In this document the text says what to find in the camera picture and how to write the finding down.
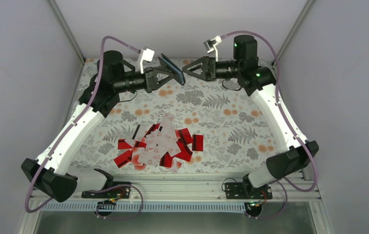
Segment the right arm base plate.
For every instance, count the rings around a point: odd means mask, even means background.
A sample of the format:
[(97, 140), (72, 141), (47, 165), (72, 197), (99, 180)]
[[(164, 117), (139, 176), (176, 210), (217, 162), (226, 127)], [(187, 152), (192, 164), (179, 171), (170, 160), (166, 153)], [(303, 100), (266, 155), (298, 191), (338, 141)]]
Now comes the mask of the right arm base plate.
[(224, 184), (226, 199), (233, 200), (265, 200), (273, 199), (272, 189), (266, 184), (260, 188), (253, 188), (242, 182), (226, 182)]

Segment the black card holder wallet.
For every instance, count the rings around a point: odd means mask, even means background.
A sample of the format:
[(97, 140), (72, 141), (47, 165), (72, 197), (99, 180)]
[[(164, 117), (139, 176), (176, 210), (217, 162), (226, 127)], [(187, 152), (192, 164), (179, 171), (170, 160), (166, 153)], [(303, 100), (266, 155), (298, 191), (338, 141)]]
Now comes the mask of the black card holder wallet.
[(162, 59), (162, 61), (167, 65), (167, 67), (175, 74), (174, 79), (181, 86), (184, 86), (185, 83), (186, 83), (186, 80), (185, 80), (185, 76), (184, 76), (182, 70), (175, 63), (173, 63), (166, 55), (164, 55), (163, 53), (161, 53), (160, 59)]

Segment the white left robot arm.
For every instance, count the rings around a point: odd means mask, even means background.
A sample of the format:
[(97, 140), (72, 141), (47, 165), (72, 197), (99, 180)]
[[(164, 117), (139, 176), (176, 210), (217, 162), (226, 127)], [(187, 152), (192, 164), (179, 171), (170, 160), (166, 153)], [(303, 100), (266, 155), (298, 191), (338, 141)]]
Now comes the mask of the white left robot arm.
[(73, 116), (41, 154), (23, 161), (21, 169), (30, 181), (26, 200), (34, 189), (57, 202), (78, 192), (95, 191), (100, 197), (112, 194), (114, 185), (108, 173), (95, 169), (90, 175), (71, 175), (70, 163), (90, 133), (120, 103), (121, 93), (138, 90), (151, 93), (172, 79), (185, 84), (183, 72), (167, 56), (161, 55), (159, 62), (159, 66), (136, 71), (118, 51), (101, 54), (98, 73), (79, 98)]

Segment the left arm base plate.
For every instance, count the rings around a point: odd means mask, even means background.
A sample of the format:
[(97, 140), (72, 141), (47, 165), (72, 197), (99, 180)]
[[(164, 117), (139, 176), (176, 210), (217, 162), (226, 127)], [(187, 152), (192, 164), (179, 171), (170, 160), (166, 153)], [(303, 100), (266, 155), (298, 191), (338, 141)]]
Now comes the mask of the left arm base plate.
[(105, 185), (104, 188), (102, 188), (103, 192), (85, 191), (82, 192), (81, 197), (89, 199), (129, 198), (130, 185), (131, 182), (128, 181), (112, 181), (109, 185)]

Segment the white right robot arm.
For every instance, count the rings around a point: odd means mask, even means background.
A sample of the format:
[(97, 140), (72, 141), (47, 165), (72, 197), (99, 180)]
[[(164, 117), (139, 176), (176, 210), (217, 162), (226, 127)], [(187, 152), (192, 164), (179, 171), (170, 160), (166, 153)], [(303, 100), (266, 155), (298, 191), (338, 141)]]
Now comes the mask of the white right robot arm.
[(247, 198), (256, 197), (265, 185), (286, 180), (288, 175), (308, 165), (315, 170), (314, 156), (319, 151), (317, 142), (308, 140), (287, 110), (280, 94), (279, 74), (259, 65), (257, 39), (276, 55), (263, 36), (235, 31), (204, 42), (207, 52), (213, 52), (214, 57), (203, 56), (183, 67), (185, 74), (206, 82), (235, 78), (266, 118), (278, 154), (243, 177), (242, 192)]

